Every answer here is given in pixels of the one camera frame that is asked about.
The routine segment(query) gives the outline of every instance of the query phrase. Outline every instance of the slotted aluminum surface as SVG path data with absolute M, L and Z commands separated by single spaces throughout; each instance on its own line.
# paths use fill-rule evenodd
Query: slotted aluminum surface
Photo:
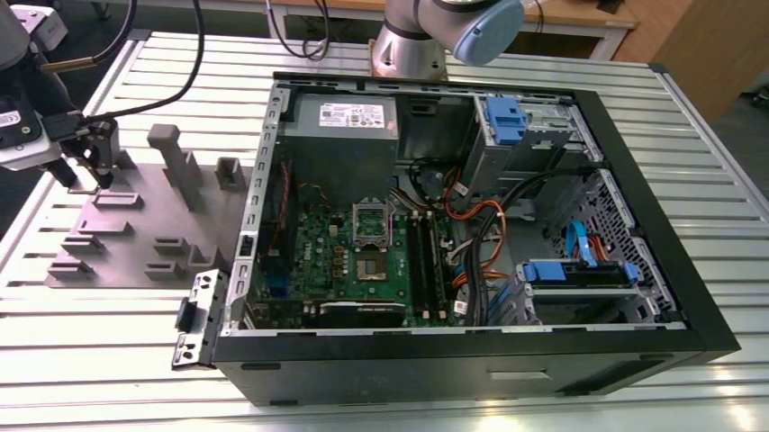
M 155 101 L 187 79 L 195 37 L 131 41 L 89 110 Z M 175 123 L 200 164 L 252 164 L 275 70 L 367 74 L 367 47 L 334 44 L 312 63 L 274 40 L 208 37 L 205 63 L 181 102 L 120 120 L 139 162 L 144 137 Z M 590 430 L 769 428 L 769 227 L 766 202 L 674 85 L 645 65 L 505 56 L 450 61 L 450 78 L 595 90 L 682 238 L 742 350 L 606 397 L 254 408 L 219 372 L 172 373 L 175 312 L 187 290 L 52 290 L 43 285 L 84 197 L 47 176 L 0 247 L 0 425 L 167 430 Z

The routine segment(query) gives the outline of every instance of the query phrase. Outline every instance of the motherboard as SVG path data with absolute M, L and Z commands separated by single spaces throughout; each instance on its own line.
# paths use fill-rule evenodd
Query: motherboard
M 452 325 L 439 246 L 451 225 L 432 213 L 398 214 L 384 204 L 380 209 L 363 202 L 351 211 L 302 212 L 294 270 L 266 274 L 264 288 L 251 294 L 256 328 Z

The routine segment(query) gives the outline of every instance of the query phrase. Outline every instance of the gray 3d printed holder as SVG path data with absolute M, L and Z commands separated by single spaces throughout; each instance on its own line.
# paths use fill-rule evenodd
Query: gray 3d printed holder
M 251 169 L 231 157 L 197 166 L 179 135 L 155 124 L 147 137 L 165 167 L 121 153 L 113 186 L 89 198 L 61 244 L 49 287 L 188 289 L 196 273 L 231 268 Z

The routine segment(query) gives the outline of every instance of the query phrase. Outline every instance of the sticker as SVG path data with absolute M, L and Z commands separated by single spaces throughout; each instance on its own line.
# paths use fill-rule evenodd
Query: sticker
M 13 126 L 21 123 L 21 114 L 19 111 L 8 111 L 0 114 L 0 128 Z
M 331 128 L 384 129 L 384 105 L 324 103 L 319 125 Z
M 464 315 L 467 313 L 467 303 L 464 301 L 456 300 L 454 302 L 454 313 Z
M 460 196 L 466 196 L 467 193 L 470 192 L 470 189 L 467 189 L 467 186 L 464 186 L 462 183 L 456 182 L 454 184 L 454 190 L 456 191 L 456 194 L 459 194 Z
M 617 22 L 617 21 L 606 21 L 606 27 L 623 27 L 626 29 L 631 29 L 633 26 L 631 22 Z

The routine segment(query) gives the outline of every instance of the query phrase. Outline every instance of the green motherboard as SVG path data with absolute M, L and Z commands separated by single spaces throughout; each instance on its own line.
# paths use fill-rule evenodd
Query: green motherboard
M 430 265 L 419 261 L 422 256 L 415 257 L 430 248 L 439 254 L 436 238 L 450 235 L 450 225 L 430 219 L 428 237 L 427 230 L 416 232 L 420 223 L 427 226 L 427 219 L 422 219 L 395 214 L 391 225 L 382 227 L 376 217 L 359 217 L 358 233 L 376 235 L 383 231 L 390 246 L 355 247 L 351 211 L 303 212 L 298 218 L 294 270 L 287 278 L 267 276 L 266 288 L 250 299 L 255 327 L 302 329 L 307 327 L 307 316 L 328 302 L 398 303 L 404 307 L 403 327 L 452 325 L 442 273 L 444 257 L 435 256 L 438 270 L 430 276 L 422 268 Z

